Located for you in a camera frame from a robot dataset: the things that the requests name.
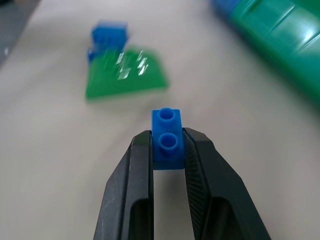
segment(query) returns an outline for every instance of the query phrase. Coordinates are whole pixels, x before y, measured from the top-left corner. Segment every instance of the green object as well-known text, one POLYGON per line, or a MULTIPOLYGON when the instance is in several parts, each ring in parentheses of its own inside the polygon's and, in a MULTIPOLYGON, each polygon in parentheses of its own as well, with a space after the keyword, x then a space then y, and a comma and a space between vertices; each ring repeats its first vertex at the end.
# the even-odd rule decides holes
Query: green object
POLYGON ((230 21, 320 104, 319 0, 241 0, 230 21))
POLYGON ((85 95, 89 100, 167 86, 157 57, 150 51, 130 48, 121 54, 107 51, 91 62, 85 95))

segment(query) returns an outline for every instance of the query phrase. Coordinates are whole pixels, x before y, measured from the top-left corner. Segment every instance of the green plastic bottle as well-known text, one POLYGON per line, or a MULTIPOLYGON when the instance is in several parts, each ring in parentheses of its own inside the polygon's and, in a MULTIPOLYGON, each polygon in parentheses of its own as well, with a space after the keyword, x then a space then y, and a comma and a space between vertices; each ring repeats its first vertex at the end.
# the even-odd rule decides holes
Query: green plastic bottle
POLYGON ((292 83, 320 105, 320 0, 213 0, 292 83))

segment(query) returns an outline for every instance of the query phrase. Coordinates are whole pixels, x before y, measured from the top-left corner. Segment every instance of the white table surface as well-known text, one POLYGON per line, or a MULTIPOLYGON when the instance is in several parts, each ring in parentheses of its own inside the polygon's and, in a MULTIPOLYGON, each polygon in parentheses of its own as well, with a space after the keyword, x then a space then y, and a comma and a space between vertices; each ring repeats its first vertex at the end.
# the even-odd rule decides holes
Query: white table surface
MULTIPOLYGON (((0 70, 0 239, 90 240, 106 182, 151 110, 179 108, 242 177, 273 240, 320 235, 320 114, 207 0, 44 0, 0 70), (88 104, 101 19, 129 24, 171 86, 88 104)), ((183 171, 155 172, 156 240, 193 240, 183 171)))

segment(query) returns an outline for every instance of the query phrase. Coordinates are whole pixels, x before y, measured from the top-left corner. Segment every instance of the blue 1x2 brick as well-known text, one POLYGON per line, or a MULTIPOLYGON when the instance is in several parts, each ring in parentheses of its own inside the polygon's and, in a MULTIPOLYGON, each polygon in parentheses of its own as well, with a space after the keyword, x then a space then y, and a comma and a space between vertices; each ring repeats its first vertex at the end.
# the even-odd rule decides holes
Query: blue 1x2 brick
POLYGON ((184 169, 186 153, 180 110, 152 110, 151 133, 153 169, 184 169))
POLYGON ((128 40, 127 24, 121 22, 99 22, 92 29, 93 47, 88 49, 87 58, 91 63, 97 56, 108 50, 122 53, 128 40))

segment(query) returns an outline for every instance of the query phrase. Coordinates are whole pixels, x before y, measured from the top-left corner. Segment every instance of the green plate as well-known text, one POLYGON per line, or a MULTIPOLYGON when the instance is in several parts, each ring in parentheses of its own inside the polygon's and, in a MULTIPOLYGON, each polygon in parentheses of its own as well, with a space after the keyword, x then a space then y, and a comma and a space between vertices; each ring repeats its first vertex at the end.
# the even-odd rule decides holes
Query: green plate
POLYGON ((85 96, 88 100, 168 86, 160 61, 151 51, 129 48, 107 51, 89 66, 85 96))

